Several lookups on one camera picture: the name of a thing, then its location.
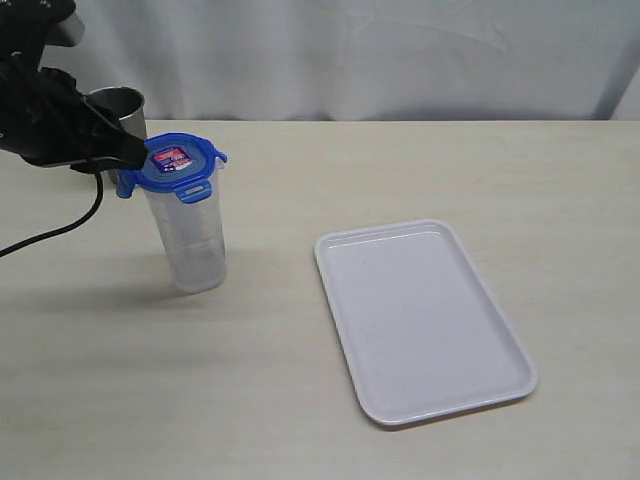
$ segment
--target lid label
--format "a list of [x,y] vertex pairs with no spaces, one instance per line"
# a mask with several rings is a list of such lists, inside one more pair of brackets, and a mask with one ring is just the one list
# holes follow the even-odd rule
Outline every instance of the lid label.
[[193,163],[187,152],[180,147],[165,148],[153,155],[151,161],[162,173],[177,172]]

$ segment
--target white curtain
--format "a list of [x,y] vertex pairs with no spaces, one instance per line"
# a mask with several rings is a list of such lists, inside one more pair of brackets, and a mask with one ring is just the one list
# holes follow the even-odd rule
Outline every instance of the white curtain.
[[83,41],[44,63],[149,118],[593,118],[640,39],[638,0],[77,2]]

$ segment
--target clear plastic cup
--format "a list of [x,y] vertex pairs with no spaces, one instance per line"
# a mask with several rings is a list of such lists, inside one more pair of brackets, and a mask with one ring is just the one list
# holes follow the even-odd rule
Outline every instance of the clear plastic cup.
[[218,171],[226,155],[208,140],[165,134],[147,141],[140,171],[119,172],[118,196],[145,192],[177,285],[188,293],[217,287],[227,274]]

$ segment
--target beige table surface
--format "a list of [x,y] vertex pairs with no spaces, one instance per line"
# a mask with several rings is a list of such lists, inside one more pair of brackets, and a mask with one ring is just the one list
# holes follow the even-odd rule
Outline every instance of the beige table surface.
[[[142,192],[0,260],[0,479],[639,479],[640,123],[150,122],[230,156],[229,276],[180,296]],[[2,165],[0,243],[92,179]],[[541,376],[400,432],[358,410],[312,247],[439,218]]]

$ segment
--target metal cup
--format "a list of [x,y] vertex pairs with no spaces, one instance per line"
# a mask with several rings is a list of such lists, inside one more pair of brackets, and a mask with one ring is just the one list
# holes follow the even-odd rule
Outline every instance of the metal cup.
[[[130,87],[107,87],[94,90],[88,97],[97,105],[108,108],[120,120],[122,128],[131,135],[147,139],[147,125],[144,121],[144,95]],[[118,172],[107,171],[109,178],[118,184]]]

